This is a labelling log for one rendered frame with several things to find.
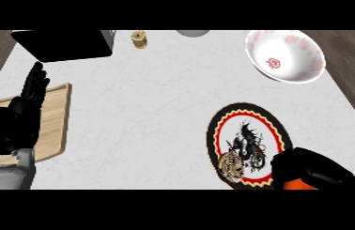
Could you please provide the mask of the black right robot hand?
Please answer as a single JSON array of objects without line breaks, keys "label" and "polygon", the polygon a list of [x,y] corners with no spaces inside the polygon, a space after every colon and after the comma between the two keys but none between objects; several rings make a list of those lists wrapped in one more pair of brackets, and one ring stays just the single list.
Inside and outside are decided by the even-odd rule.
[{"label": "black right robot hand", "polygon": [[284,150],[272,159],[272,179],[276,190],[287,182],[300,180],[318,190],[355,190],[355,175],[322,154],[306,148]]}]

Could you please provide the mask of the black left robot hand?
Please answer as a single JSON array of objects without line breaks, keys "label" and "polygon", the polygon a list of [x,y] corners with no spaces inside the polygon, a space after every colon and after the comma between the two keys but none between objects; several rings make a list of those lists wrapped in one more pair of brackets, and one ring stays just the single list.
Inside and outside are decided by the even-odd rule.
[{"label": "black left robot hand", "polygon": [[10,155],[21,148],[32,148],[37,143],[49,82],[43,64],[35,62],[21,95],[10,100],[7,107],[0,107],[0,155]]}]

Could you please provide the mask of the black-rimmed plate with dragon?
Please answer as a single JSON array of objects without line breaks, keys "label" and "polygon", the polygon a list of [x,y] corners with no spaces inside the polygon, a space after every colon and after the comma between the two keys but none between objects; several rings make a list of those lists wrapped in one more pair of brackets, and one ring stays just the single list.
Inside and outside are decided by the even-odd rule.
[{"label": "black-rimmed plate with dragon", "polygon": [[293,147],[278,119],[257,105],[238,102],[214,114],[207,129],[210,162],[235,190],[274,188],[274,156]]}]

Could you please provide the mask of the white bowl with pink pattern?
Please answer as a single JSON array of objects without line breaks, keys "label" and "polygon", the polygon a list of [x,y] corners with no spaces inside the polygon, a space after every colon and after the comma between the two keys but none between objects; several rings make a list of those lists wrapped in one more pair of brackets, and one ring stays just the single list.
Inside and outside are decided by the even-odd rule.
[{"label": "white bowl with pink pattern", "polygon": [[256,69],[287,84],[316,81],[325,71],[325,57],[316,41],[299,30],[251,30],[245,54]]}]

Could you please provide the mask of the wooden cutting board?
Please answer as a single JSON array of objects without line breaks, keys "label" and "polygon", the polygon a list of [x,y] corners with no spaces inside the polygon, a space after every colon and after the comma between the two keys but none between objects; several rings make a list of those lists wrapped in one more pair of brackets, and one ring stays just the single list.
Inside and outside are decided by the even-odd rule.
[{"label": "wooden cutting board", "polygon": [[34,146],[34,161],[44,161],[65,151],[72,85],[47,90],[41,108],[41,125]]}]

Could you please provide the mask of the orange object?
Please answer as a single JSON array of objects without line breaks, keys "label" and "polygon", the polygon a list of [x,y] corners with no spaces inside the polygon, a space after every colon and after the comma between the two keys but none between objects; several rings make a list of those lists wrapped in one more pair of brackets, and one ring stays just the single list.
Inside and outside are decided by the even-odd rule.
[{"label": "orange object", "polygon": [[287,181],[282,184],[284,190],[315,190],[315,187],[312,187],[309,184],[306,184],[302,179],[294,179],[291,181]]}]

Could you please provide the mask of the black flat appliance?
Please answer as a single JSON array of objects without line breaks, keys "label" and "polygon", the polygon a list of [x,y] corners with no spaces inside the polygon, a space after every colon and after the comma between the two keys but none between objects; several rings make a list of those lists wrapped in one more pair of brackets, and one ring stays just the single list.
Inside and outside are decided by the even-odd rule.
[{"label": "black flat appliance", "polygon": [[114,30],[18,30],[10,36],[43,63],[112,54]]}]

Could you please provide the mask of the small tan jar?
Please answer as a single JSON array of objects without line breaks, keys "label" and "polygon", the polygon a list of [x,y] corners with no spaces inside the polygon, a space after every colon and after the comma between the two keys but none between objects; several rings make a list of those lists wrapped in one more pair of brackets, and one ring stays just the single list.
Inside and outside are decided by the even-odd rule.
[{"label": "small tan jar", "polygon": [[146,47],[146,36],[145,36],[145,31],[134,31],[130,34],[130,39],[133,41],[133,45],[137,49],[143,49]]}]

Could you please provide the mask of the grey round object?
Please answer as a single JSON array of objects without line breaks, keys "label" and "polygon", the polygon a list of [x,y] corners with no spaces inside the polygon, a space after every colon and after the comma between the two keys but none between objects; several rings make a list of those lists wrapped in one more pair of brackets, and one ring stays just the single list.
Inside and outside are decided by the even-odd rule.
[{"label": "grey round object", "polygon": [[203,37],[210,32],[210,30],[176,30],[176,31],[182,36],[188,38]]}]

